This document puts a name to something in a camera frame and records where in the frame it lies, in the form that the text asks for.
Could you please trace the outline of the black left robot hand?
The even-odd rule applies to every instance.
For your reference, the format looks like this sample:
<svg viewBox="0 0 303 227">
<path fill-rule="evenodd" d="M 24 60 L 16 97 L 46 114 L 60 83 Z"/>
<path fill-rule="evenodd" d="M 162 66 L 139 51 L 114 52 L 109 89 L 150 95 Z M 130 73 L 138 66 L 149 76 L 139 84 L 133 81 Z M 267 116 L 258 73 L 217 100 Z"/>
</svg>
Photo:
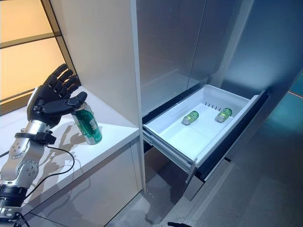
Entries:
<svg viewBox="0 0 303 227">
<path fill-rule="evenodd" d="M 50 128 L 58 125 L 63 115 L 74 112 L 86 101 L 86 92 L 71 97 L 79 86 L 78 77 L 67 64 L 58 66 L 33 93 L 27 107 L 27 120 L 43 122 Z"/>
</svg>

